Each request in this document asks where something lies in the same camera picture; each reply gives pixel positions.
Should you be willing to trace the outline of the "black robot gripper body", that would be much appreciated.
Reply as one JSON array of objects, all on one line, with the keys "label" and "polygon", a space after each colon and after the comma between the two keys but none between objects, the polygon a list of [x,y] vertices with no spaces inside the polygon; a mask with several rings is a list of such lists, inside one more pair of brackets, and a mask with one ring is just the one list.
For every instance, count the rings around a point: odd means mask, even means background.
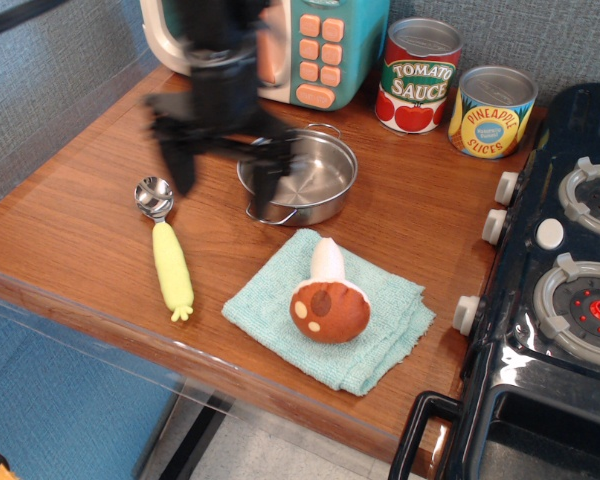
[{"label": "black robot gripper body", "polygon": [[189,143],[195,155],[206,141],[233,134],[269,138],[253,153],[255,161],[280,162],[290,170],[290,127],[266,113],[259,102],[258,33],[268,1],[173,1],[181,28],[191,83],[186,94],[149,97],[153,129],[161,140]]}]

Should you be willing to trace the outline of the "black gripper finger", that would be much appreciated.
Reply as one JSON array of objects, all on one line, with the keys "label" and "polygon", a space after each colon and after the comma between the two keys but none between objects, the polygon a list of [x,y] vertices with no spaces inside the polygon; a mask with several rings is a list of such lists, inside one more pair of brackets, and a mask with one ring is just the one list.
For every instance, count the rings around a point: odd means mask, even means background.
[{"label": "black gripper finger", "polygon": [[175,140],[161,140],[159,146],[176,190],[186,196],[197,180],[193,147],[187,142]]},{"label": "black gripper finger", "polygon": [[254,212],[257,219],[264,219],[285,170],[280,162],[269,160],[257,160],[252,162],[251,166]]}]

